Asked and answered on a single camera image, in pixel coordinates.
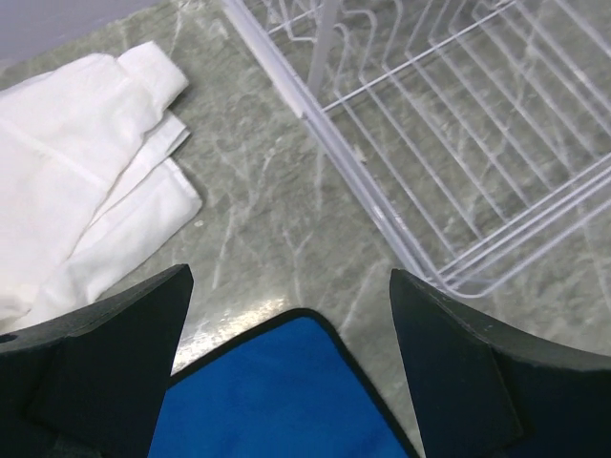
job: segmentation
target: blue cloth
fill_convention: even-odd
[[[301,317],[172,386],[149,458],[405,457],[333,340]]]

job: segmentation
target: black trim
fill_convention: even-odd
[[[399,422],[394,417],[389,407],[384,402],[384,399],[382,399],[382,396],[377,391],[365,371],[357,363],[354,356],[352,356],[352,354],[342,341],[342,338],[335,330],[335,327],[333,327],[333,324],[331,324],[323,315],[310,308],[294,308],[285,311],[264,323],[261,323],[251,329],[248,329],[247,331],[244,331],[239,336],[234,337],[229,342],[224,343],[218,348],[215,348],[210,353],[202,356],[198,360],[186,366],[180,372],[174,374],[170,378],[170,386],[176,385],[178,382],[181,382],[190,375],[193,375],[194,373],[199,371],[205,365],[212,363],[213,361],[217,360],[218,358],[237,348],[238,346],[253,340],[254,338],[264,334],[265,332],[276,329],[277,327],[292,322],[293,320],[296,320],[298,318],[311,318],[325,330],[325,332],[335,344],[335,347],[339,351],[342,359],[346,362],[350,370],[354,373],[356,378],[359,380],[359,382],[377,407],[378,411],[384,417],[384,420],[388,424],[390,430],[396,437],[399,444],[401,444],[403,450],[410,456],[410,458],[418,458],[419,455],[411,444],[410,439],[408,439],[408,435],[405,433],[403,428],[401,428],[401,425],[399,425]]]

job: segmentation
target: rack leg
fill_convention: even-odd
[[[321,8],[321,19],[316,31],[316,44],[312,54],[312,62],[307,75],[307,86],[314,96],[318,95],[323,84],[325,75],[325,64],[328,53],[331,51],[333,38],[333,27],[337,20],[337,13],[342,0],[323,0]]]

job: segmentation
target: cloth fold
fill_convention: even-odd
[[[0,333],[93,302],[197,213],[167,159],[188,136],[166,112],[186,86],[149,42],[0,93]]]

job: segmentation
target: wire basket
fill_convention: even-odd
[[[438,287],[486,295],[611,205],[601,0],[225,6],[399,259]]]

